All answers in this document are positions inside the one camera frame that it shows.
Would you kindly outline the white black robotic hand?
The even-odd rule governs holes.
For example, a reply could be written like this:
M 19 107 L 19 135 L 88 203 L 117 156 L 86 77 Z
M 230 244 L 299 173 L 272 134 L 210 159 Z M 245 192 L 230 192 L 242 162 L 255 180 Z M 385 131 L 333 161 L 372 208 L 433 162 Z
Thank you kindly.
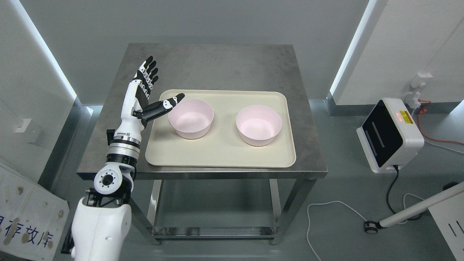
M 132 81 L 128 85 L 121 110 L 121 124 L 118 133 L 139 135 L 149 121 L 155 120 L 171 112 L 185 97 L 185 94 L 149 103 L 151 92 L 158 80 L 157 63 L 153 56 L 142 62 Z

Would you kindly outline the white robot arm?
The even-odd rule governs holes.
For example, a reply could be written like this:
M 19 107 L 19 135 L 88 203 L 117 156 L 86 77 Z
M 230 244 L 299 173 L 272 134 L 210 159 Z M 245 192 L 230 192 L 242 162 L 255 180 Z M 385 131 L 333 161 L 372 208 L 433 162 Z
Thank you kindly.
M 129 199 L 140 154 L 142 124 L 122 123 L 109 138 L 106 162 L 94 177 L 94 189 L 77 206 L 71 234 L 76 261 L 117 261 L 129 233 Z

